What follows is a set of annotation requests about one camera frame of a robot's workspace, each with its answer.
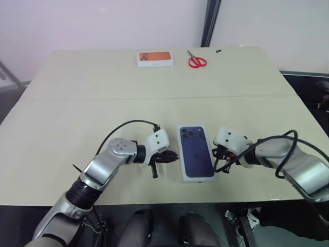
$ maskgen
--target orange phone box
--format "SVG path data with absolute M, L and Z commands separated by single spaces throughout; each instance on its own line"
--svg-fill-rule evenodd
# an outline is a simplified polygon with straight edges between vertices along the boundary
M 159 67 L 174 65 L 171 51 L 143 51 L 137 53 L 138 67 Z

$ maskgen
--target black cable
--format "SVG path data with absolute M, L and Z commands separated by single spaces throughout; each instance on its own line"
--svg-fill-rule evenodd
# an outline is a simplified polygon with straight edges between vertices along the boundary
M 107 141 L 107 139 L 113 135 L 114 132 L 116 132 L 118 129 L 120 129 L 121 127 L 127 125 L 127 124 L 130 124 L 132 122 L 144 122 L 146 124 L 150 124 L 150 125 L 153 125 L 154 126 L 154 132 L 159 130 L 160 127 L 159 125 L 157 125 L 156 123 L 153 123 L 153 122 L 149 122 L 149 121 L 146 121 L 146 120 L 130 120 L 130 121 L 127 121 L 127 122 L 124 122 L 123 124 L 119 125 L 118 127 L 116 127 L 113 131 L 111 131 L 110 134 L 107 135 L 107 137 L 105 137 L 105 139 L 103 140 L 103 142 L 101 143 L 101 145 L 99 146 L 97 152 L 96 152 L 96 155 L 99 154 L 99 152 L 101 151 L 102 147 L 104 146 L 105 142 Z
M 99 226 L 101 228 L 102 235 L 103 235 L 103 238 L 104 238 L 103 246 L 106 247 L 106 233 L 105 233 L 105 229 L 104 229 L 104 227 L 102 225 L 102 221 L 101 221 L 101 219 L 100 219 L 100 217 L 99 217 L 99 215 L 98 215 L 98 213 L 97 213 L 97 211 L 96 211 L 96 209 L 95 209 L 94 206 L 92 208 L 92 212 L 94 213 L 94 215 L 96 217 L 96 220 L 97 220 L 97 222 L 98 222 L 98 224 L 99 224 Z
M 214 170 L 215 170 L 215 172 L 220 172 L 220 171 L 224 170 L 225 168 L 231 166 L 232 164 L 234 164 L 235 162 L 237 162 L 239 159 L 241 159 L 244 155 L 246 155 L 251 150 L 253 150 L 255 147 L 257 147 L 258 145 L 260 145 L 260 144 L 262 144 L 264 142 L 267 142 L 268 140 L 272 140 L 272 139 L 290 139 L 290 140 L 294 140 L 294 137 L 285 136 L 285 135 L 274 135 L 274 136 L 270 136 L 270 137 L 264 138 L 264 139 L 258 141 L 257 143 L 251 145 L 248 149 L 246 149 L 245 151 L 243 151 L 241 154 L 239 154 L 238 156 L 236 156 L 229 163 L 225 164 L 224 166 L 222 166 L 219 169 L 217 169 L 217 163 L 218 163 L 218 161 L 216 160 L 217 162 L 215 162 L 215 164 L 214 164 Z M 312 149 L 314 149 L 319 154 L 321 154 L 321 156 L 324 157 L 327 160 L 327 162 L 329 162 L 329 157 L 321 149 L 319 149 L 318 147 L 314 146 L 311 143 L 308 143 L 305 140 L 301 140 L 301 139 L 298 139 L 297 138 L 297 141 L 300 142 L 300 143 L 302 143 L 302 144 L 307 145 L 308 147 L 310 147 Z
M 291 156 L 293 155 L 295 149 L 296 149 L 296 146 L 297 146 L 297 141 L 298 141 L 298 134 L 297 134 L 297 131 L 296 130 L 290 130 L 286 133 L 284 133 L 283 135 L 289 135 L 293 133 L 294 134 L 294 140 L 293 140 L 293 144 L 287 154 L 287 156 L 283 159 L 283 161 L 281 162 L 281 164 L 277 167 L 276 169 L 276 177 L 278 179 L 284 179 L 284 176 L 281 176 L 279 175 L 279 172 L 281 171 L 282 167 L 288 162 L 288 160 L 291 158 Z
M 92 220 L 91 220 L 90 218 L 88 218 L 88 216 L 85 218 L 85 220 L 87 220 L 87 221 L 92 225 L 92 227 L 93 227 L 94 229 L 96 229 L 94 223 L 92 222 Z

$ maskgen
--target smartphone box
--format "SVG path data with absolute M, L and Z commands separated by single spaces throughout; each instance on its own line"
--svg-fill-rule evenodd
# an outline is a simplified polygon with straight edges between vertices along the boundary
M 214 157 L 205 125 L 177 126 L 179 161 L 184 182 L 218 180 L 214 172 Z
M 138 67 L 173 66 L 171 51 L 140 51 L 137 53 Z

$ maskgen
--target leg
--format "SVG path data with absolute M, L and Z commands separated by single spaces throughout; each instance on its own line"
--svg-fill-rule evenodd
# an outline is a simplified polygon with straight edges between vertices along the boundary
M 220 247 L 216 233 L 206 220 L 198 214 L 187 213 L 179 219 L 179 244 L 188 242 L 191 245 Z
M 117 247 L 147 247 L 152 231 L 152 212 L 147 209 L 139 210 L 126 224 Z

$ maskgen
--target cable connector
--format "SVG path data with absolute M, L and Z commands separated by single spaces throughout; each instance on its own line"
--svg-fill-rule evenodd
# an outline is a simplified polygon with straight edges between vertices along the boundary
M 154 133 L 157 132 L 158 130 L 161 130 L 160 125 L 155 124 L 153 126 L 154 126 L 154 128 L 153 128 Z

